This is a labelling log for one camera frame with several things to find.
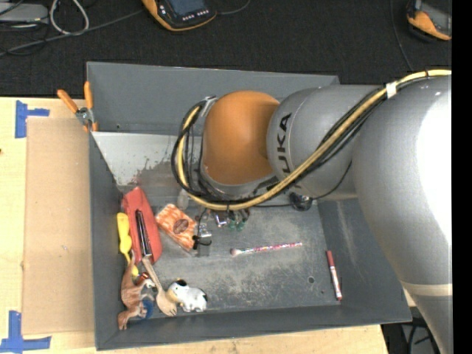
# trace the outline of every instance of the white plush toy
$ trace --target white plush toy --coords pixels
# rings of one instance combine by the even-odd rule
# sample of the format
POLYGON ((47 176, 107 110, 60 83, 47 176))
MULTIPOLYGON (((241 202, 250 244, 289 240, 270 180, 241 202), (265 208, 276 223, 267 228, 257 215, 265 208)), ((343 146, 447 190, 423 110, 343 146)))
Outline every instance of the white plush toy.
POLYGON ((189 287, 184 280, 176 280, 167 289, 169 299, 180 304, 185 312, 203 312, 207 309, 208 297, 200 288, 189 287))

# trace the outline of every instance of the toy figure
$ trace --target toy figure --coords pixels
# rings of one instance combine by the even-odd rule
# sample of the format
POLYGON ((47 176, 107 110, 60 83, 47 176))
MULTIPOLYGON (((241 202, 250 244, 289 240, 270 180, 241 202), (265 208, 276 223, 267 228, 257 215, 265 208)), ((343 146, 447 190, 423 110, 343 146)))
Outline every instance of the toy figure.
POLYGON ((167 297, 179 303, 185 312, 203 312, 207 309, 207 294, 200 288, 189 287, 184 280, 172 283, 167 289, 167 297))
POLYGON ((135 263, 134 251, 131 250, 131 261, 126 267, 125 273, 123 274, 121 282, 121 300, 126 306, 126 310, 118 313, 118 328, 124 330, 127 327, 128 320, 132 317, 148 317, 149 307, 152 308, 152 303, 143 303, 143 299, 147 294, 142 294, 142 289, 147 286, 153 287, 153 282, 149 279, 145 279, 138 285, 135 285, 132 279, 132 270, 135 263))

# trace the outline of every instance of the black carpet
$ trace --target black carpet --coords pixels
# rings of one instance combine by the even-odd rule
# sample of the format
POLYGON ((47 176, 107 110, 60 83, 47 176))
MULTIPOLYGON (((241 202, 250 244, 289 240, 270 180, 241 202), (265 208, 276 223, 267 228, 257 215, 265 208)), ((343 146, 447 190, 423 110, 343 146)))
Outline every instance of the black carpet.
MULTIPOLYGON (((343 84, 382 84, 424 69, 451 68, 452 41, 426 41, 409 30, 409 0, 250 0, 186 32, 170 32, 140 0, 79 0, 91 27, 140 12, 79 36, 51 26, 0 27, 0 95, 83 97, 90 60, 159 66, 334 74, 343 84), (36 41, 35 46, 19 46, 36 41)), ((248 0, 207 0, 219 12, 248 0)), ((452 0, 424 0, 452 14, 452 0)), ((52 0, 24 0, 50 6, 52 0)), ((80 30, 83 18, 63 0, 56 21, 80 30)))

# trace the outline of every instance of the brown toy animal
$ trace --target brown toy animal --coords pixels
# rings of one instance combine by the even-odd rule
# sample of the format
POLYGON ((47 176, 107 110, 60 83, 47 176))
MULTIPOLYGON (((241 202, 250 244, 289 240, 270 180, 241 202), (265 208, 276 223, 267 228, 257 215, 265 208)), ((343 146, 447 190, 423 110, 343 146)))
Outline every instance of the brown toy animal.
POLYGON ((143 298, 146 297, 145 294, 142 294, 142 289, 145 285, 149 285, 152 282, 150 280, 145 280, 139 285, 135 285, 132 279, 132 270, 135 263, 134 252, 131 250, 131 261, 126 267, 125 273, 121 281, 121 300, 126 306, 126 310, 118 313, 118 328, 124 330, 127 327, 128 320, 132 317, 146 317, 148 312, 145 306, 143 305, 143 298))

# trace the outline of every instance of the wooden table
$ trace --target wooden table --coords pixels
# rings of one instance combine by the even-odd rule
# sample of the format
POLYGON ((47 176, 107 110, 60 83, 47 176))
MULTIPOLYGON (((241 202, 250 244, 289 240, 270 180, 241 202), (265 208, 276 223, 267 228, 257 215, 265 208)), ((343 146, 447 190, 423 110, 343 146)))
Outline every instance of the wooden table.
MULTIPOLYGON (((15 102, 21 100, 28 109, 47 108, 49 117, 34 119, 70 119, 77 135, 84 132, 74 114, 59 99, 0 97, 0 338, 8 336, 8 311, 22 312, 23 304, 23 261, 25 229, 25 197, 27 194, 27 138, 15 138, 15 102)), ((75 100, 79 107, 82 100, 75 100)), ((78 229, 89 229, 81 226, 78 229)), ((34 295, 46 299, 50 295, 34 295)), ((93 327, 87 330, 70 330, 42 334, 27 334, 25 339, 52 336, 48 350, 37 353, 95 353, 93 327)), ((113 353, 136 353, 136 350, 112 350, 113 353)), ((312 330, 299 333, 283 333, 240 339, 222 339, 190 344, 170 344, 152 348, 140 348, 140 353, 349 353, 387 354, 381 327, 367 325, 329 330, 312 330)))

